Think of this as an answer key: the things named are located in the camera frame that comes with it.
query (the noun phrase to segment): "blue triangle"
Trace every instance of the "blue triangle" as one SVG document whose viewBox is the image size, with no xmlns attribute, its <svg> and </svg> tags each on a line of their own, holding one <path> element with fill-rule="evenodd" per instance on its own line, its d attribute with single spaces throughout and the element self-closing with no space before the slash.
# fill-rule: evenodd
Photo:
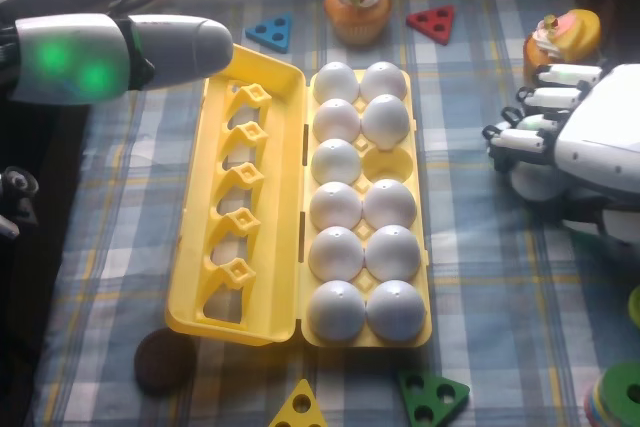
<svg viewBox="0 0 640 427">
<path fill-rule="evenodd" d="M 286 54 L 289 51 L 289 37 L 293 19 L 291 12 L 286 12 L 272 19 L 264 20 L 255 27 L 245 29 L 247 39 L 260 45 Z"/>
</svg>

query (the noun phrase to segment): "yellow egg carton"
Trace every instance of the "yellow egg carton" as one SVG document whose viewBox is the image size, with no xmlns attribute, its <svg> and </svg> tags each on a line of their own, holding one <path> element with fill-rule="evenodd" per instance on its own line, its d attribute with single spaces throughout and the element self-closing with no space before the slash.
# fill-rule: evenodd
<svg viewBox="0 0 640 427">
<path fill-rule="evenodd" d="M 364 71 L 355 72 L 361 80 Z M 318 146 L 310 128 L 319 106 L 313 96 L 315 76 L 307 88 L 304 75 L 294 66 L 239 45 L 234 47 L 231 64 L 204 87 L 167 301 L 169 327 L 256 346 L 288 340 L 297 319 L 301 319 L 304 337 L 317 346 L 416 347 L 429 339 L 429 257 L 422 231 L 410 82 L 403 75 L 411 131 L 389 152 L 379 151 L 361 134 L 353 145 L 362 161 L 362 174 L 352 187 L 364 198 L 372 182 L 392 178 L 413 194 L 417 217 L 410 230 L 421 247 L 422 265 L 410 283 L 426 308 L 421 332 L 408 342 L 389 342 L 365 323 L 351 341 L 327 342 L 310 329 L 307 304 L 322 284 L 307 264 L 318 234 L 308 215 L 309 202 L 319 186 L 310 172 Z M 245 106 L 256 109 L 258 121 L 230 129 L 229 121 Z M 359 98 L 354 106 L 362 114 L 366 103 Z M 225 170 L 224 159 L 238 146 L 255 148 L 255 164 L 245 162 Z M 251 206 L 221 215 L 218 205 L 233 188 L 249 190 Z M 364 247 L 374 229 L 361 220 L 353 231 Z M 216 265 L 211 254 L 228 234 L 246 237 L 247 260 L 235 258 Z M 380 284 L 366 268 L 351 283 L 365 300 Z M 241 291 L 239 322 L 205 315 L 205 303 L 222 288 Z"/>
</svg>

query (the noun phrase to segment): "colorful ring stack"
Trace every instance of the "colorful ring stack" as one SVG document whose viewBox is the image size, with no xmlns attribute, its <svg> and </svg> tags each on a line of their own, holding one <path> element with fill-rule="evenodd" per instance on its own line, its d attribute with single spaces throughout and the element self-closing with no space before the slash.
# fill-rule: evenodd
<svg viewBox="0 0 640 427">
<path fill-rule="evenodd" d="M 640 285 L 629 296 L 629 316 L 640 329 Z"/>
<path fill-rule="evenodd" d="M 608 369 L 584 398 L 591 427 L 640 427 L 640 363 Z"/>
</svg>

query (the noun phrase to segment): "red triangle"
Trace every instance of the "red triangle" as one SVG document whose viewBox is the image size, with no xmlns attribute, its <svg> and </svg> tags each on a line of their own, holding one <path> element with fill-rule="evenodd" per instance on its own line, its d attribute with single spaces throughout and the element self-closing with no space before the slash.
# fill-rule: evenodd
<svg viewBox="0 0 640 427">
<path fill-rule="evenodd" d="M 447 45 L 453 28 L 454 13 L 453 5 L 423 10 L 407 15 L 407 25 L 439 44 Z"/>
</svg>

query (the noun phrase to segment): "plaid tablecloth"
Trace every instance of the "plaid tablecloth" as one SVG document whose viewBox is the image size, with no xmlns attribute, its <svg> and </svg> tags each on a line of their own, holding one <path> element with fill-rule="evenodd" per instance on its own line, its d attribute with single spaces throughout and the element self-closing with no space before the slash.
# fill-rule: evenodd
<svg viewBox="0 0 640 427">
<path fill-rule="evenodd" d="M 410 12 L 453 4 L 451 43 L 405 27 Z M 434 332 L 415 351 L 318 350 L 301 335 L 251 348 L 199 341 L 198 373 L 179 394 L 142 396 L 139 341 L 163 312 L 202 84 L 130 95 L 92 110 L 73 220 L 38 376 L 36 425 L 268 425 L 302 377 L 331 427 L 409 425 L 400 367 L 471 387 L 454 425 L 587 425 L 582 399 L 602 369 L 640 359 L 626 301 L 638 270 L 543 224 L 491 170 L 481 128 L 521 85 L 522 42 L 572 0 L 394 0 L 387 35 L 369 50 L 334 38 L 322 0 L 181 5 L 225 23 L 234 39 L 300 67 L 396 63 L 411 76 Z M 242 35 L 283 11 L 291 53 Z"/>
</svg>

